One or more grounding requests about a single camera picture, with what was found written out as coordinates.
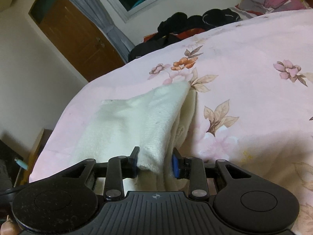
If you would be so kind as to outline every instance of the crosshair symbol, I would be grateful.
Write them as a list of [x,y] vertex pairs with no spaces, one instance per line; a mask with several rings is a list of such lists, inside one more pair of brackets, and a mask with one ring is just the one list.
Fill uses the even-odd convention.
[[159,194],[154,194],[154,195],[152,195],[152,197],[155,198],[155,199],[158,199],[158,198],[161,197],[161,195],[159,195]]

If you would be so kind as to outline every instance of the silver screw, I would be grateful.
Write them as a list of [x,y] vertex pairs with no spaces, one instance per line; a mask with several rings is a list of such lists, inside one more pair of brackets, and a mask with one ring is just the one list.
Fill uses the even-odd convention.
[[120,196],[122,193],[121,193],[119,190],[111,189],[111,190],[108,190],[105,194],[106,194],[108,197],[113,198],[113,197],[118,197],[118,196]]
[[207,192],[202,189],[193,190],[191,194],[195,197],[204,197],[207,195]]

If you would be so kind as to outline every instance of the bed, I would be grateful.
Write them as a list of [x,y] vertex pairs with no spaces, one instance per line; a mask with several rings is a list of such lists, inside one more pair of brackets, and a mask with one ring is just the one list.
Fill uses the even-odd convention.
[[229,159],[287,188],[301,205],[293,231],[313,234],[312,22],[313,10],[262,15],[195,35],[90,82],[65,108],[30,180],[69,166],[104,100],[185,80],[197,103],[180,153]]

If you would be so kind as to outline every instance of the white towel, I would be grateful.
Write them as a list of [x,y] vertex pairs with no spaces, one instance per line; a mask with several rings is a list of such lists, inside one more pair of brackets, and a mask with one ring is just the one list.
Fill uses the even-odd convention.
[[70,164],[86,158],[107,162],[129,156],[140,147],[136,179],[124,179],[127,191],[176,191],[184,181],[174,179],[173,148],[184,142],[195,111],[196,92],[188,82],[161,86],[128,100],[106,100],[87,126]]

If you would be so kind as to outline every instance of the brown door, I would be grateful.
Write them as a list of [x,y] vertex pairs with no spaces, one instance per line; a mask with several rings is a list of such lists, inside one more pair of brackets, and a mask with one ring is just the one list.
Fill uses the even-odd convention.
[[89,82],[124,65],[102,32],[69,0],[55,0],[38,26]]

